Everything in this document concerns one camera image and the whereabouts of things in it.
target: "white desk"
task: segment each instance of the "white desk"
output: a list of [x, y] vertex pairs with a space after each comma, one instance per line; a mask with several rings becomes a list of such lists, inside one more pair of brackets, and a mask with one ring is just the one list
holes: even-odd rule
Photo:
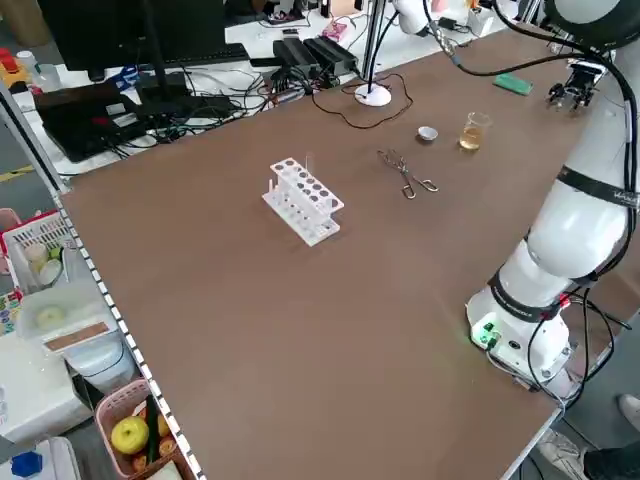
[[[450, 4], [454, 5], [459, 3], [460, 0], [451, 0]], [[517, 4], [511, 1], [505, 1], [503, 9], [510, 18], [513, 18], [517, 14]], [[387, 6], [386, 16], [391, 17], [395, 10], [391, 5]], [[434, 14], [434, 17], [446, 16], [449, 18], [455, 18], [459, 23], [466, 24], [467, 10], [465, 8], [455, 8]], [[357, 13], [352, 15], [353, 20], [357, 26], [353, 25], [345, 18], [341, 20], [348, 25], [346, 34], [343, 36], [340, 44], [345, 48], [348, 47], [360, 33], [367, 28], [368, 16], [364, 13]], [[306, 21], [295, 22], [291, 25], [287, 25], [290, 28], [298, 28], [301, 39], [312, 38], [318, 36], [322, 30], [329, 24], [330, 20], [320, 15], [318, 10], [314, 10], [309, 14], [310, 27], [307, 27]], [[491, 32], [502, 30], [505, 26], [496, 19], [491, 28]], [[455, 32], [448, 32], [448, 35], [453, 40], [463, 43], [473, 40], [474, 37], [471, 34], [461, 34]], [[350, 51], [354, 53], [360, 60], [364, 55], [364, 49], [366, 44], [366, 33], [362, 35], [350, 48]], [[226, 40], [229, 43], [242, 43], [249, 56], [251, 58], [256, 57], [272, 57], [272, 42], [282, 38], [282, 29], [280, 28], [268, 28], [258, 22], [252, 22], [244, 25], [238, 25], [226, 29]], [[399, 27], [393, 26], [390, 28], [384, 42], [378, 52], [377, 64], [378, 70], [386, 70], [397, 65], [401, 65], [418, 58], [431, 55], [440, 50], [440, 47], [436, 43], [435, 39], [431, 36], [427, 38], [421, 38], [403, 33]], [[60, 78], [62, 84], [65, 87], [79, 87], [83, 85], [89, 85], [91, 82], [86, 72], [69, 72], [64, 65], [58, 65]], [[231, 93], [229, 87], [235, 89], [246, 89], [252, 82], [252, 78], [264, 71], [262, 69], [253, 69], [248, 61], [227, 63], [221, 65], [211, 65], [209, 67], [194, 67], [189, 68], [194, 72], [200, 71], [204, 75], [194, 74], [192, 79], [194, 81], [197, 90], [206, 91], [210, 93]], [[110, 69], [108, 76], [112, 76], [120, 71], [119, 68]], [[452, 68], [452, 75], [459, 74]], [[349, 80], [352, 76], [345, 76], [341, 78], [342, 82]], [[124, 92], [134, 101], [139, 102], [138, 96], [134, 89], [129, 89]], [[109, 165], [111, 163], [120, 160], [120, 157], [113, 152], [104, 152], [99, 155], [95, 155], [81, 163], [70, 162], [64, 153], [51, 141], [51, 139], [45, 133], [42, 127], [42, 121], [40, 116], [35, 111], [33, 106], [33, 98], [30, 93], [22, 93], [15, 95], [14, 98], [18, 105], [20, 105], [25, 117], [29, 122], [31, 128], [34, 130], [38, 140], [42, 143], [45, 151], [49, 155], [56, 170], [61, 175], [79, 175], [96, 168]], [[248, 99], [247, 106], [255, 106], [259, 103], [256, 98]], [[190, 124], [196, 125], [197, 119], [191, 121]], [[140, 138], [135, 141], [138, 145], [153, 145], [155, 142], [151, 137]], [[122, 147], [130, 155], [134, 155], [141, 150]]]

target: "floor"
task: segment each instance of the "floor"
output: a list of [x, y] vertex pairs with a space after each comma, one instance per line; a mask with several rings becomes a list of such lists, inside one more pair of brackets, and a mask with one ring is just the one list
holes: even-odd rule
[[[1, 21], [0, 46], [9, 48], [12, 52], [23, 49], [15, 43]], [[53, 43], [34, 48], [32, 51], [41, 63], [61, 62], [60, 54]], [[3, 146], [0, 174], [27, 164], [24, 154], [3, 124], [0, 124], [0, 145]], [[21, 218], [26, 219], [38, 210], [52, 209], [53, 202], [37, 174], [31, 173], [0, 183], [0, 208], [2, 207], [13, 208]], [[0, 276], [0, 292], [6, 292], [11, 288], [11, 280]], [[640, 395], [640, 377], [635, 372], [635, 366], [640, 365], [640, 349], [637, 348], [639, 344], [640, 328], [633, 332], [624, 332], [617, 345], [618, 352], [614, 359], [589, 384], [580, 403], [568, 412], [568, 423], [561, 421], [557, 424], [556, 428], [570, 436], [579, 446], [614, 447], [640, 440], [640, 433], [625, 422], [615, 407], [615, 398], [620, 393]], [[93, 422], [85, 422], [68, 432], [66, 436], [73, 444], [83, 480], [115, 478], [111, 461]], [[541, 469], [543, 480], [566, 479], [535, 451], [531, 458]], [[527, 459], [522, 467], [522, 476], [516, 474], [513, 480], [539, 478], [533, 462]]]

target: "green sponge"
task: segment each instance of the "green sponge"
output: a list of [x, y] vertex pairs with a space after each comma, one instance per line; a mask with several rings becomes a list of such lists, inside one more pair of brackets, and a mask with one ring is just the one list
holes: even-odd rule
[[529, 95], [531, 90], [533, 90], [533, 84], [531, 82], [527, 82], [526, 80], [522, 80], [510, 73], [503, 73], [502, 75], [498, 75], [496, 79], [493, 81], [493, 84], [504, 88], [505, 90], [509, 90], [511, 92], [517, 93], [518, 95]]

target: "metal tongs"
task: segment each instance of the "metal tongs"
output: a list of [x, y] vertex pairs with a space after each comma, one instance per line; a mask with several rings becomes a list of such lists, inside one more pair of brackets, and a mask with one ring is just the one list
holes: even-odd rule
[[431, 180], [419, 180], [418, 177], [413, 175], [409, 171], [409, 167], [407, 167], [407, 162], [404, 160], [404, 157], [395, 150], [389, 149], [386, 152], [378, 150], [378, 156], [384, 161], [387, 166], [393, 168], [394, 170], [398, 170], [404, 178], [405, 186], [402, 187], [402, 194], [407, 200], [413, 200], [414, 198], [416, 198], [416, 192], [411, 185], [411, 180], [416, 182], [428, 192], [435, 193], [439, 190], [439, 188]]

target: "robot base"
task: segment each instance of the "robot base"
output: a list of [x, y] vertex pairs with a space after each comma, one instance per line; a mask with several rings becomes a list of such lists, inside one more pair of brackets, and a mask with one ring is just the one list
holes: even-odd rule
[[367, 85], [360, 85], [355, 91], [356, 100], [369, 107], [384, 107], [391, 102], [391, 93], [382, 85], [371, 85], [371, 92]]
[[[529, 384], [537, 383], [528, 361], [529, 340], [537, 323], [524, 322], [502, 310], [488, 287], [469, 301], [467, 319], [473, 343], [486, 351], [489, 342], [495, 341], [491, 356]], [[544, 322], [531, 346], [531, 369], [538, 382], [545, 384], [552, 380], [572, 354], [569, 330], [560, 315]]]

